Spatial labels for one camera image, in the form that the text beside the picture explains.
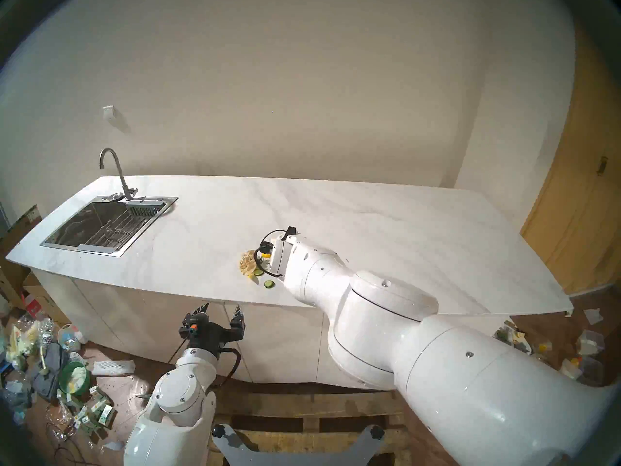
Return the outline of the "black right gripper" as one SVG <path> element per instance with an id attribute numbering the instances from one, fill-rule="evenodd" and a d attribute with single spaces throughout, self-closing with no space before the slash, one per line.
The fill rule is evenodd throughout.
<path id="1" fill-rule="evenodd" d="M 288 226 L 286 229 L 286 239 L 292 235 L 297 234 L 297 229 L 294 226 Z M 273 244 L 272 243 L 261 243 L 260 244 L 260 254 L 261 256 L 271 256 L 273 253 Z"/>

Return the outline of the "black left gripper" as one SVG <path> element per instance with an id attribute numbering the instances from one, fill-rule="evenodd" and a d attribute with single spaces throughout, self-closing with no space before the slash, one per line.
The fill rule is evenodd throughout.
<path id="1" fill-rule="evenodd" d="M 229 328 L 212 322 L 207 313 L 208 307 L 209 302 L 202 304 L 182 321 L 178 332 L 180 338 L 189 342 L 189 348 L 221 352 L 225 344 L 244 338 L 245 320 L 239 304 L 236 305 Z"/>

